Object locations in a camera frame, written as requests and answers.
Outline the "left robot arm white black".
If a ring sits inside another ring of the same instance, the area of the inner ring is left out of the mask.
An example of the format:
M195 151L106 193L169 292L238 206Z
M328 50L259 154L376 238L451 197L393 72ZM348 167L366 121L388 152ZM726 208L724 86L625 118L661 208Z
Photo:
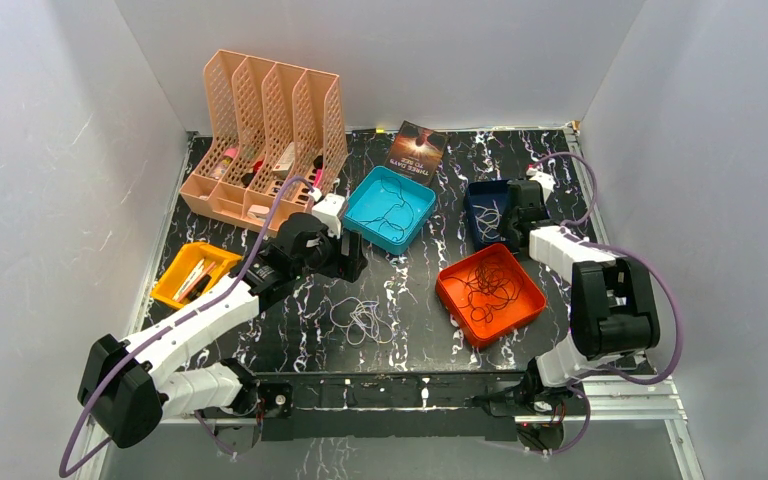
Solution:
M310 275L356 281L368 262L362 236L333 233L309 213L295 213L275 237L259 237L241 267L153 327L125 339L105 335L91 347L78 391L84 413L120 448L146 439L162 420L206 409L235 416L277 407L274 382L233 359L196 370L182 364L237 326L281 303Z

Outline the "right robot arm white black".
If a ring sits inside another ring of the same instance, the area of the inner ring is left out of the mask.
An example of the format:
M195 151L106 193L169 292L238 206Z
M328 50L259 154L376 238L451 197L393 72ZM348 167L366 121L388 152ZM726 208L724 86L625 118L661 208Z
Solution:
M550 413L564 387L597 367L658 345L661 337L649 271L628 256L590 247L553 222L547 188L532 179L507 183L499 223L506 243L558 274L570 286L569 330L551 350L530 361L516 402Z

